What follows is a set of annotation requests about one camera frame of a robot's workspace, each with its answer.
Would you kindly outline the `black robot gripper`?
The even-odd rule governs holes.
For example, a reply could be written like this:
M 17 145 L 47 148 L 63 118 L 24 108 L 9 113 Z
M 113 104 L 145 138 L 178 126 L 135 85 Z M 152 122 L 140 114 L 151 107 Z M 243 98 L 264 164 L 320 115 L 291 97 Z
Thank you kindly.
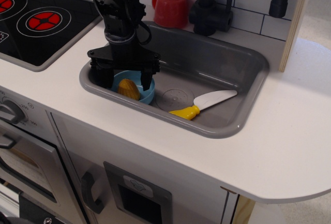
M 159 54 L 144 46 L 151 40 L 151 34 L 140 41 L 136 34 L 120 37 L 105 34 L 108 44 L 101 48 L 89 50 L 88 57 L 96 68 L 92 73 L 99 86 L 111 88 L 114 81 L 114 69 L 135 70 L 141 72 L 141 85 L 144 91 L 150 88 L 153 74 L 160 71 Z

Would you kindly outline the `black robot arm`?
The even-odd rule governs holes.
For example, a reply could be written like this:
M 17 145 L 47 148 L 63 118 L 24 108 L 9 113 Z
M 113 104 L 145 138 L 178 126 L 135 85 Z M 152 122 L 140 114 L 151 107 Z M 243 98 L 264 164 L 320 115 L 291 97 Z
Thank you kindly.
M 160 71 L 159 54 L 145 48 L 151 39 L 149 27 L 142 21 L 146 15 L 140 0 L 93 0 L 105 28 L 108 45 L 92 49 L 87 55 L 91 69 L 103 87 L 112 87 L 116 70 L 141 73 L 141 85 L 150 88 L 153 75 Z

